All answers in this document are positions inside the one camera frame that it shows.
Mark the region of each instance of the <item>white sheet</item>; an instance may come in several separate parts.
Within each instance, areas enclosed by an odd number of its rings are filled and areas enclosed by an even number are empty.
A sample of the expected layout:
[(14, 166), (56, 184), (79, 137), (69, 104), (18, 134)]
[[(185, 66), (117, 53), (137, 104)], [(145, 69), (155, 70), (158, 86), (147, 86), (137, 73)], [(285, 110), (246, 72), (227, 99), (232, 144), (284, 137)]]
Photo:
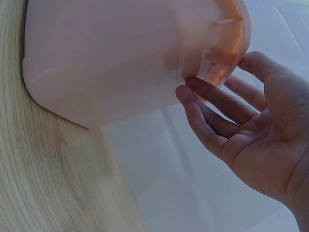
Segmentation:
[[(253, 25), (249, 50), (309, 80), (309, 0), (246, 2)], [(263, 87), (248, 73), (234, 74)], [(151, 232), (298, 231), (282, 204), (247, 187), (200, 144), (180, 105), (108, 131)]]

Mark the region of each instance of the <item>light wood surface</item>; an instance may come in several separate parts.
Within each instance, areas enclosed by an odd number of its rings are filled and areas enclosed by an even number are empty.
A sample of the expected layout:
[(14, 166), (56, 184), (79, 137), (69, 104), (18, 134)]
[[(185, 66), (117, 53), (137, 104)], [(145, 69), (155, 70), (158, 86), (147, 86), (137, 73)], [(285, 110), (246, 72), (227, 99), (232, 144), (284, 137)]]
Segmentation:
[(25, 5), (0, 0), (0, 231), (147, 231), (106, 133), (29, 97), (21, 70)]

